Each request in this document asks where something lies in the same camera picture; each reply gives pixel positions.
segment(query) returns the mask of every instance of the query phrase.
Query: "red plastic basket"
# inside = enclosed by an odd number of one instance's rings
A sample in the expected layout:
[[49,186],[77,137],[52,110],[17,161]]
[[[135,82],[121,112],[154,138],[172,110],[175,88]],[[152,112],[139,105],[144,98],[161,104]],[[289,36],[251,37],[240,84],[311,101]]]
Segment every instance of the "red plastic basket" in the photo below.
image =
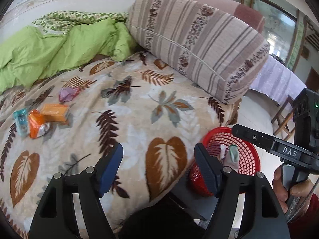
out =
[[[255,147],[240,138],[232,135],[232,129],[229,127],[218,127],[209,131],[203,139],[203,145],[211,156],[217,156],[220,149],[217,148],[218,144],[224,144],[227,147],[236,145],[239,151],[239,170],[238,173],[254,175],[260,171],[260,160]],[[199,195],[208,197],[213,194],[208,191],[202,174],[196,163],[189,172],[189,185]]]

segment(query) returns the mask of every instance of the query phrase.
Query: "door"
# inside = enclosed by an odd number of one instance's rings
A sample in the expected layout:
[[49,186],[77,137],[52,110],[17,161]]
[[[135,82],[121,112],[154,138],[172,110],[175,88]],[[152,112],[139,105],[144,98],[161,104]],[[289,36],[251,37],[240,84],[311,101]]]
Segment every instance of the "door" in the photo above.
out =
[[319,90],[319,74],[315,69],[311,68],[305,85],[315,92]]

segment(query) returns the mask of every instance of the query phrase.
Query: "wooden chair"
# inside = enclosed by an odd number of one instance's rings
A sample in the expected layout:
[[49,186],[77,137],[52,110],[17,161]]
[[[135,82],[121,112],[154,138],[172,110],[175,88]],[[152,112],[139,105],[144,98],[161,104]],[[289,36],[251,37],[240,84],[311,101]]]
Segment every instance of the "wooden chair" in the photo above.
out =
[[295,128],[293,128],[291,131],[289,130],[287,123],[289,122],[289,120],[291,120],[291,118],[293,117],[293,109],[289,112],[289,114],[286,116],[286,118],[284,119],[283,122],[280,121],[279,117],[281,116],[282,111],[284,110],[284,108],[287,106],[288,103],[290,103],[291,107],[293,108],[292,105],[293,99],[288,96],[288,98],[286,99],[285,103],[281,106],[281,108],[279,109],[279,111],[277,112],[277,114],[275,115],[275,117],[272,119],[272,123],[275,122],[275,120],[277,120],[278,122],[278,128],[277,130],[274,132],[274,136],[277,136],[278,133],[280,131],[285,131],[288,135],[285,137],[284,141],[287,141],[295,132]]

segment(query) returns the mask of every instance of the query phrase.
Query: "green comforter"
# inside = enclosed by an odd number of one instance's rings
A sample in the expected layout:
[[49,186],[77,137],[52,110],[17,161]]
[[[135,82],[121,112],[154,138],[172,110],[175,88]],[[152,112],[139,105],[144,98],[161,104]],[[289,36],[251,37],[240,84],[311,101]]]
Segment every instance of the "green comforter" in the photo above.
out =
[[15,85],[89,62],[96,54],[115,61],[129,57],[136,42],[122,22],[127,13],[58,11],[24,27],[0,45],[0,94]]

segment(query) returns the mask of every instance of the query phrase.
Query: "orange package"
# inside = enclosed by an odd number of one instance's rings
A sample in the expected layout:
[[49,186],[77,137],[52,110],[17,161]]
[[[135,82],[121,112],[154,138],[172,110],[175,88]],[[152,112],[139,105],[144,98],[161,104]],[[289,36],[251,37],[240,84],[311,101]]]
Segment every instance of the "orange package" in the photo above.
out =
[[31,138],[43,136],[50,129],[50,123],[46,123],[44,116],[37,110],[30,111],[28,121]]
[[69,116],[69,106],[61,104],[44,104],[40,113],[44,115],[45,121],[65,122]]

